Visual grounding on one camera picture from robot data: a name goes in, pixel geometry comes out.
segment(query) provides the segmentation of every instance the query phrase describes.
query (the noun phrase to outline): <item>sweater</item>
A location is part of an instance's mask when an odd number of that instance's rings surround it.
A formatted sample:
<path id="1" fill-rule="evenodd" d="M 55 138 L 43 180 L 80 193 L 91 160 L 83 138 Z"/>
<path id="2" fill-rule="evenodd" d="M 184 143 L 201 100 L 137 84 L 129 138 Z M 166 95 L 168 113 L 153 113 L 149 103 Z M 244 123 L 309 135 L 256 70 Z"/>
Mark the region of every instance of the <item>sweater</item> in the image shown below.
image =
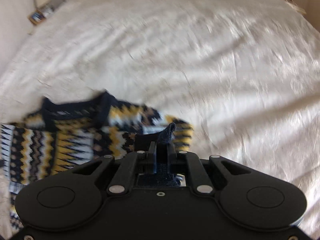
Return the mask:
<path id="1" fill-rule="evenodd" d="M 103 155 L 120 159 L 132 151 L 147 151 L 151 141 L 172 141 L 176 150 L 188 150 L 192 131 L 183 120 L 117 100 L 108 92 L 90 101 L 61 105 L 44 98 L 41 109 L 28 114 L 22 123 L 1 125 L 13 231 L 22 227 L 15 197 L 29 183 Z M 172 185 L 168 180 L 163 183 Z"/>

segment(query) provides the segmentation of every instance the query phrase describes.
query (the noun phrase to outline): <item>silver rivet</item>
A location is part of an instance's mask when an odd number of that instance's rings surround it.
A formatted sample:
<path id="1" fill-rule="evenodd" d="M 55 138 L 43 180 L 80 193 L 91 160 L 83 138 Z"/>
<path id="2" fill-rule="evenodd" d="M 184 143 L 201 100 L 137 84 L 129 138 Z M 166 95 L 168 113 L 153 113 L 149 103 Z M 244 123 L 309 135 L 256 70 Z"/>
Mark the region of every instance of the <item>silver rivet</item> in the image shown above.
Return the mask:
<path id="1" fill-rule="evenodd" d="M 197 191 L 200 193 L 206 193 L 209 194 L 213 191 L 213 188 L 209 185 L 200 185 L 197 187 Z"/>
<path id="2" fill-rule="evenodd" d="M 113 185 L 109 188 L 109 191 L 114 194 L 122 193 L 122 192 L 124 192 L 124 190 L 125 190 L 125 188 L 120 185 Z"/>
<path id="3" fill-rule="evenodd" d="M 164 196 L 165 196 L 165 193 L 164 193 L 164 192 L 158 192 L 158 193 L 157 193 L 157 196 L 158 196 L 158 197 L 164 197 Z"/>

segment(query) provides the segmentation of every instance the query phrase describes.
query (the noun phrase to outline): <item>patterned sweater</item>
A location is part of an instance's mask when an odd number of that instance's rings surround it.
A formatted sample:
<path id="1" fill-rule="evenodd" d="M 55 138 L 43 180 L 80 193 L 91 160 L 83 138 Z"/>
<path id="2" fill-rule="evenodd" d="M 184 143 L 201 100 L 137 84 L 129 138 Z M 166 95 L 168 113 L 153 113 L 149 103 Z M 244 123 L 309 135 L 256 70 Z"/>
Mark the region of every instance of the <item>patterned sweater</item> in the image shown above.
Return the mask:
<path id="1" fill-rule="evenodd" d="M 108 92 L 62 105 L 45 98 L 41 109 L 22 123 L 2 124 L 1 154 L 10 180 L 13 229 L 22 227 L 14 201 L 25 185 L 99 156 L 119 159 L 134 150 L 148 150 L 151 141 L 166 138 L 163 130 L 170 123 L 176 128 L 172 136 L 176 150 L 188 150 L 190 124 L 145 105 L 119 101 Z"/>

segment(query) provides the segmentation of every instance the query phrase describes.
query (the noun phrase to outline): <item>circular cap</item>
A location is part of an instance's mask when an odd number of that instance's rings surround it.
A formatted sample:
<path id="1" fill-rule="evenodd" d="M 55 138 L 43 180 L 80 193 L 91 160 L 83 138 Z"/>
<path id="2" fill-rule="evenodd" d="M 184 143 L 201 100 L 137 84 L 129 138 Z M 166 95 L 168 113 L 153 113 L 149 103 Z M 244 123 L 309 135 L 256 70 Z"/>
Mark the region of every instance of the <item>circular cap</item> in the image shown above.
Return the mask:
<path id="1" fill-rule="evenodd" d="M 39 203 L 48 208 L 64 207 L 69 205 L 74 199 L 74 191 L 67 187 L 49 187 L 38 195 Z"/>
<path id="2" fill-rule="evenodd" d="M 213 191 L 213 188 L 209 185 L 200 185 L 197 187 L 197 191 L 204 194 L 209 194 Z"/>
<path id="3" fill-rule="evenodd" d="M 114 194 L 119 194 L 124 192 L 125 188 L 121 185 L 113 185 L 109 188 L 109 191 Z"/>
<path id="4" fill-rule="evenodd" d="M 307 207 L 301 190 L 262 173 L 230 177 L 220 193 L 219 202 L 223 210 L 239 223 L 268 230 L 294 225 Z"/>
<path id="5" fill-rule="evenodd" d="M 64 230 L 90 219 L 101 203 L 101 193 L 90 176 L 62 172 L 23 188 L 15 207 L 26 224 Z"/>
<path id="6" fill-rule="evenodd" d="M 272 187 L 256 187 L 247 193 L 249 202 L 261 208 L 273 208 L 282 204 L 284 195 Z"/>

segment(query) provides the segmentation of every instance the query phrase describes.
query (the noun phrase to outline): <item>white bedsheet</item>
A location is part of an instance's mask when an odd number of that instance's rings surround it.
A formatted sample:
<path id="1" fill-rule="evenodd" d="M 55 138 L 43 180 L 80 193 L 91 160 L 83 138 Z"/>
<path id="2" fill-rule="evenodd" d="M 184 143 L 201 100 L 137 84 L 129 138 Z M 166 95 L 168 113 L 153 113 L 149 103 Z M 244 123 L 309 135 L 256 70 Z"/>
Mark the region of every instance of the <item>white bedsheet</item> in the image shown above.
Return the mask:
<path id="1" fill-rule="evenodd" d="M 298 186 L 320 237 L 320 34 L 283 0 L 70 0 L 2 76 L 0 119 L 102 89 L 191 122 L 202 158 Z"/>

